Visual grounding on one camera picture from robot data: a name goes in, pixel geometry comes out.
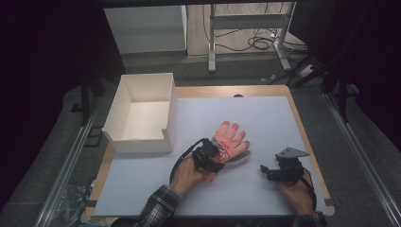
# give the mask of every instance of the forearm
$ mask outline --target forearm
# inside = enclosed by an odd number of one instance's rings
[[[313,215],[300,215],[297,216],[295,222],[298,227],[323,227],[327,226],[324,215],[322,212],[316,212]]]
[[[183,197],[163,185],[148,199],[134,227],[161,226],[170,217]]]

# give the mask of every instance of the glove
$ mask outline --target glove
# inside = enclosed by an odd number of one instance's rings
[[[245,141],[241,143],[245,137],[245,131],[236,134],[238,129],[238,124],[234,123],[230,127],[230,122],[228,121],[224,121],[218,127],[212,139],[212,144],[219,151],[219,154],[213,158],[214,162],[225,164],[226,166],[236,165],[251,156],[251,152],[247,150],[250,142]]]

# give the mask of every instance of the white board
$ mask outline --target white board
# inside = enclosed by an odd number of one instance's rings
[[[171,153],[115,154],[96,205],[96,216],[139,216],[148,197],[162,184],[178,157],[199,139],[212,138],[224,120],[239,124],[251,142],[251,158],[241,166],[222,169],[212,183],[203,182],[184,195],[176,217],[293,215],[276,183],[260,165],[278,169],[274,154],[286,147],[305,150],[287,98],[179,98],[175,148]],[[327,214],[323,194],[308,157],[300,158],[312,171],[317,210]]]

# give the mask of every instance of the dark background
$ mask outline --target dark background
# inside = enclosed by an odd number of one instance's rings
[[[84,77],[125,72],[100,5],[2,3],[1,207],[35,160]]]
[[[348,82],[359,89],[360,108],[401,150],[401,1],[297,2],[289,32],[327,63],[337,56],[368,3],[373,4],[372,10],[336,67],[345,69]]]

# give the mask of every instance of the white cabinet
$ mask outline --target white cabinet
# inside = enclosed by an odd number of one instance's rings
[[[185,6],[104,10],[120,54],[186,49]]]

